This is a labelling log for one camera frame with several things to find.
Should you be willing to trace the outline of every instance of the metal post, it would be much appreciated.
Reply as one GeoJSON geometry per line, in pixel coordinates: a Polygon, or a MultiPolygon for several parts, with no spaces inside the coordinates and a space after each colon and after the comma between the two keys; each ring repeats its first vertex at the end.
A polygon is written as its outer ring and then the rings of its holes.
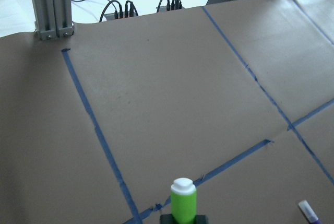
{"type": "Polygon", "coordinates": [[[32,0],[41,40],[73,34],[70,0],[32,0]]]}

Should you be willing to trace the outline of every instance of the white marker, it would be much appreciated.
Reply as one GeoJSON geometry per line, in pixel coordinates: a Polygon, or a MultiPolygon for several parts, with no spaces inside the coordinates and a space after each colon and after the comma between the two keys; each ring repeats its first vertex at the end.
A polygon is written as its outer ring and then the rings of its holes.
{"type": "Polygon", "coordinates": [[[298,205],[310,224],[321,224],[318,216],[314,213],[306,200],[299,202],[298,205]]]}

